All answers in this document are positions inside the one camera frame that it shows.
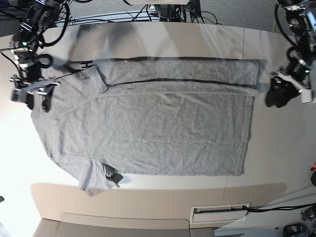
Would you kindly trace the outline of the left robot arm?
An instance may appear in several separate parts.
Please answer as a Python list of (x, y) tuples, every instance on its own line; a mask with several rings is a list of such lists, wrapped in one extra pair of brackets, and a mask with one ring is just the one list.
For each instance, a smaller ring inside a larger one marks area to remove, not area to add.
[[(294, 84), (309, 87), (305, 82), (309, 67), (315, 60), (316, 37), (312, 33), (312, 22), (307, 8), (287, 11), (286, 18), (294, 32), (296, 42), (287, 51), (289, 65), (273, 73), (271, 87), (266, 97), (268, 107), (283, 107), (299, 95), (302, 90)], [(182, 37), (190, 33), (193, 27), (194, 37), (207, 36), (206, 26), (187, 23), (136, 22), (109, 23), (108, 36), (113, 36), (117, 46), (119, 40), (135, 27), (146, 26), (144, 36), (157, 40), (165, 31), (164, 40), (171, 36)], [(103, 33), (103, 26), (93, 28), (95, 33)], [(94, 60), (85, 68), (75, 70), (70, 66), (77, 62), (64, 64), (61, 69), (68, 74), (57, 77), (62, 87), (52, 89), (48, 98), (42, 99), (44, 113), (62, 115), (70, 112), (84, 114), (143, 114), (150, 111), (158, 114), (180, 111), (215, 115), (244, 115), (252, 112), (254, 97), (258, 93), (261, 62), (259, 60), (241, 60), (225, 57), (199, 57), (198, 55), (161, 57), (161, 45), (156, 57), (142, 55), (123, 58), (111, 56)], [(54, 69), (49, 76), (61, 72)]]

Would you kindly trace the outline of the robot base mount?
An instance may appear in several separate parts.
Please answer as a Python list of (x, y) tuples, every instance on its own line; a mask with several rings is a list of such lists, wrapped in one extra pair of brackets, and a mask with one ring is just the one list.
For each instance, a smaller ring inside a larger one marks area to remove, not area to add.
[(190, 4), (155, 4), (154, 13), (150, 16), (157, 17), (161, 22), (187, 22), (187, 10), (191, 10)]

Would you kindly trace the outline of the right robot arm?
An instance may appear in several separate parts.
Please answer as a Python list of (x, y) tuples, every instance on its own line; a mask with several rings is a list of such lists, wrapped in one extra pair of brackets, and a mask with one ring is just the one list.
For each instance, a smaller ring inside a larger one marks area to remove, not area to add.
[[(63, 9), (66, 16), (59, 37), (52, 42), (45, 42), (43, 33), (54, 25)], [(37, 50), (58, 43), (66, 31), (69, 18), (70, 9), (66, 0), (32, 1), (8, 48), (14, 55), (12, 63), (17, 70), (17, 74), (9, 79), (14, 85), (12, 101), (24, 103), (29, 109), (33, 109), (34, 94), (37, 94), (43, 97), (43, 110), (50, 110), (52, 93), (59, 83), (55, 79), (42, 76), (42, 70), (52, 66), (53, 57), (46, 53), (37, 54)]]

